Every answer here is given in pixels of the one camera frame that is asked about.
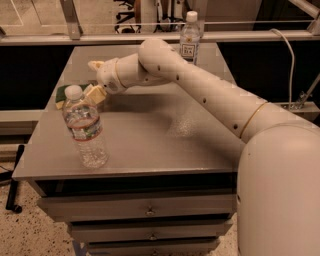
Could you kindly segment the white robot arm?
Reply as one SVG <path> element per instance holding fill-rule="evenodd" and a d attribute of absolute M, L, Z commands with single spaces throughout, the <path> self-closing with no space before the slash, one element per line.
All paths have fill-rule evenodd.
<path fill-rule="evenodd" d="M 174 82 L 241 139 L 238 256 L 320 256 L 320 128 L 187 62 L 151 38 L 136 53 L 91 61 L 110 94 Z"/>

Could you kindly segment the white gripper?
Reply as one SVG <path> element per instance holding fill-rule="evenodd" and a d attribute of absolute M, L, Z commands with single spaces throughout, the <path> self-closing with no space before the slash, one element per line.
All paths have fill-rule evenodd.
<path fill-rule="evenodd" d="M 88 62 L 89 68 L 93 71 L 97 71 L 96 78 L 99 85 L 89 84 L 84 89 L 84 94 L 89 97 L 95 104 L 102 103 L 107 98 L 107 93 L 119 94 L 126 90 L 126 88 L 120 82 L 120 79 L 118 78 L 116 72 L 117 62 L 118 58 L 114 58 L 105 62 Z"/>

